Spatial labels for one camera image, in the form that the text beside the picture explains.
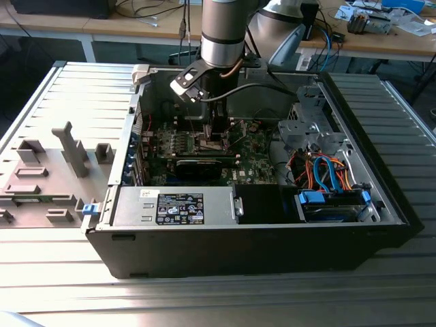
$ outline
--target power supply label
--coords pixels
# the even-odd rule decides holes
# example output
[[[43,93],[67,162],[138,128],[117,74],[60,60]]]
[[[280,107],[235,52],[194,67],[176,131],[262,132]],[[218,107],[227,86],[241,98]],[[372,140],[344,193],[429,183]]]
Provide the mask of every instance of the power supply label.
[[[204,224],[203,194],[159,194],[157,225]]]

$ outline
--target metal cylinder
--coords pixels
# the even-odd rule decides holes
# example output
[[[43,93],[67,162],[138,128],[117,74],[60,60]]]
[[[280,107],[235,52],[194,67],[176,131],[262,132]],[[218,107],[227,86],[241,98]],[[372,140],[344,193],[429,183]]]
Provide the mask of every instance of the metal cylinder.
[[[248,11],[247,0],[204,0],[202,58],[209,65],[236,64],[243,53]]]

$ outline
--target green circuit board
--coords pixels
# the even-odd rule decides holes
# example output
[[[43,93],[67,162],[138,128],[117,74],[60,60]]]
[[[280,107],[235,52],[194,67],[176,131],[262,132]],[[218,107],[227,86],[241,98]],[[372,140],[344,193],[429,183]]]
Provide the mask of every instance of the green circuit board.
[[[267,154],[271,130],[253,121],[238,121],[221,142],[206,142],[202,132],[178,131],[169,123],[161,124],[147,139],[145,154],[148,184],[210,185],[275,184],[277,180]],[[174,173],[178,160],[216,160],[222,163],[221,177],[208,181],[181,181]]]

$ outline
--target wooden table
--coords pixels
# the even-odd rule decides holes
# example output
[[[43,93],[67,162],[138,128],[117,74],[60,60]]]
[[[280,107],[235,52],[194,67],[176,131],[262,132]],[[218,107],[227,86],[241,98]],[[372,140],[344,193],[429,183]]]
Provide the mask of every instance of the wooden table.
[[[89,18],[59,17],[46,15],[21,15],[17,14],[10,5],[9,0],[0,0],[0,33],[3,35],[26,34],[19,29],[17,24],[9,17],[3,1],[7,1],[9,11],[16,20],[33,37],[51,37],[61,39],[79,40],[82,42],[88,62],[95,62],[92,48],[93,41],[127,42],[137,44],[168,44],[178,45],[178,28],[183,15],[183,10],[178,9],[158,16],[158,27],[152,27],[133,18],[120,16],[113,13],[108,20]],[[427,35],[417,37],[410,33],[393,27],[390,35],[364,34],[354,35],[347,32],[344,20],[335,20],[337,8],[345,4],[343,0],[321,0],[322,11],[329,24],[335,31],[345,34],[345,43],[340,52],[342,57],[366,57],[374,59],[393,59],[408,61],[430,61],[436,52],[436,36]],[[149,0],[134,0],[135,8],[149,4]],[[164,9],[178,6],[178,1],[164,3],[158,8],[147,9],[142,14],[152,14]],[[131,15],[131,5],[126,3],[119,9],[126,15]],[[436,11],[425,10],[425,16],[436,16]],[[191,39],[192,45],[199,44],[201,36],[201,8],[191,7]],[[324,47],[324,40],[320,33],[315,34],[310,41],[301,43],[298,52],[301,54],[298,68],[308,66],[310,58]]]

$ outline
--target black computer case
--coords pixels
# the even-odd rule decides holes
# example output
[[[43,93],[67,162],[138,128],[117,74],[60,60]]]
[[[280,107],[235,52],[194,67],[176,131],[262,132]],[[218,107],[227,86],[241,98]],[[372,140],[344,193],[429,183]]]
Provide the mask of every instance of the black computer case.
[[[11,0],[19,14],[84,16],[107,19],[116,0]]]

